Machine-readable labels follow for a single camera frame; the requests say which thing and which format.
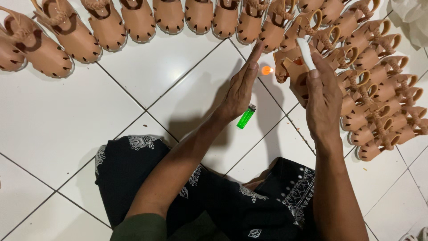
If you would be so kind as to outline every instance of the white tile floor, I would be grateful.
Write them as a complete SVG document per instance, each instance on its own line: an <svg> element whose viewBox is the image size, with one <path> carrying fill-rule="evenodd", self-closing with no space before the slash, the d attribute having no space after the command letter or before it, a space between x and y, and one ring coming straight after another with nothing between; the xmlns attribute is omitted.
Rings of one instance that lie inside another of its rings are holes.
<svg viewBox="0 0 428 241"><path fill-rule="evenodd" d="M69 1L89 26L80 0ZM119 10L119 0L113 1ZM0 5L32 16L29 0ZM417 86L428 89L426 50L410 44L408 26L394 12L387 16L390 11L382 0L374 18L389 18L390 33L403 35L396 54L410 57L404 71L421 76ZM99 64L76 63L65 79L47 78L31 64L0 72L0 240L108 240L112 231L94 184L98 147L143 134L174 146L221 101L250 51L235 36L221 41L185 27L176 36L158 30L143 45L129 40L120 52L104 51ZM272 65L272 54L260 63ZM274 76L257 79L251 102L257 111L245 129L232 122L202 163L239 183L259 176L278 156L314 168L305 110L287 84ZM427 94L418 105L428 106ZM427 146L428 136L418 137L365 163L344 142L371 241L397 241L428 226Z"/></svg>

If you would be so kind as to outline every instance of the forearm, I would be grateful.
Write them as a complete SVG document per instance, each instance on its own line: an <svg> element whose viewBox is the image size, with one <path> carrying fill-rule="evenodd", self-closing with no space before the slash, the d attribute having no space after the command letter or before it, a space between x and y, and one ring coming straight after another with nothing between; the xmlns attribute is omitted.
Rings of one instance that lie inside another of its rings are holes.
<svg viewBox="0 0 428 241"><path fill-rule="evenodd" d="M141 185L127 217L141 213L157 213L166 217L169 205L227 124L218 116L212 115L180 141Z"/></svg>
<svg viewBox="0 0 428 241"><path fill-rule="evenodd" d="M339 137L316 145L314 216L326 241L368 241Z"/></svg>

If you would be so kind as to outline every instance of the white embroidered pattern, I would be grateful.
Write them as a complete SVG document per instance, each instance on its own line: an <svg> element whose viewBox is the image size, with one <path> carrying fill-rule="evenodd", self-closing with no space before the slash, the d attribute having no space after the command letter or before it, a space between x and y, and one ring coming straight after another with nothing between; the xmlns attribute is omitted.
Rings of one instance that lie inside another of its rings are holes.
<svg viewBox="0 0 428 241"><path fill-rule="evenodd" d="M192 186L198 185L199 176L201 175L202 167L198 165L196 169L193 171L192 176L189 178L189 183L192 184Z"/></svg>
<svg viewBox="0 0 428 241"><path fill-rule="evenodd" d="M308 205L314 194L315 171L306 167L303 178L300 179L282 202L296 219L293 224L303 227L305 223L303 208Z"/></svg>
<svg viewBox="0 0 428 241"><path fill-rule="evenodd" d="M239 185L239 192L242 193L242 195L244 196L251 197L251 199L253 200L253 203L255 203L257 199L262 199L262 200L269 199L268 197L257 194L242 185Z"/></svg>
<svg viewBox="0 0 428 241"><path fill-rule="evenodd" d="M183 187L179 194L180 196L189 199L189 191L187 190L186 187Z"/></svg>
<svg viewBox="0 0 428 241"><path fill-rule="evenodd" d="M95 155L95 173L99 175L98 173L98 165L103 164L103 160L106 159L104 155L104 151L106 150L107 145L102 145L97 151L97 154Z"/></svg>
<svg viewBox="0 0 428 241"><path fill-rule="evenodd" d="M260 234L262 233L261 229L252 229L248 235L248 237L251 238L258 238Z"/></svg>
<svg viewBox="0 0 428 241"><path fill-rule="evenodd" d="M139 150L140 148L148 146L150 149L154 149L153 141L158 138L153 136L128 136L129 144L131 144L132 150Z"/></svg>

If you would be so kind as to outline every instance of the green lighter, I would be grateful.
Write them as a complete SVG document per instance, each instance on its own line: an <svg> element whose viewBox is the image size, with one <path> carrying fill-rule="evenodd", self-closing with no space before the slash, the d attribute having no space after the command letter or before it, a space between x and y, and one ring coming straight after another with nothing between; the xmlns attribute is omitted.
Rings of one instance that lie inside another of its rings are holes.
<svg viewBox="0 0 428 241"><path fill-rule="evenodd" d="M251 104L248 106L248 109L244 112L241 119L239 120L237 127L243 129L245 125L248 123L250 118L253 116L254 112L256 111L256 106Z"/></svg>

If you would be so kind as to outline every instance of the green sleeve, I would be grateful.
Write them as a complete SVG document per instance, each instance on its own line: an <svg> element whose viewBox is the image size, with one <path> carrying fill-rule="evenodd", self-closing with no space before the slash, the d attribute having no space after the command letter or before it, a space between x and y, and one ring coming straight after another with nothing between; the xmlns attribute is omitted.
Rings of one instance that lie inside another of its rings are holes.
<svg viewBox="0 0 428 241"><path fill-rule="evenodd" d="M157 214L137 214L125 219L110 241L166 241L166 220Z"/></svg>

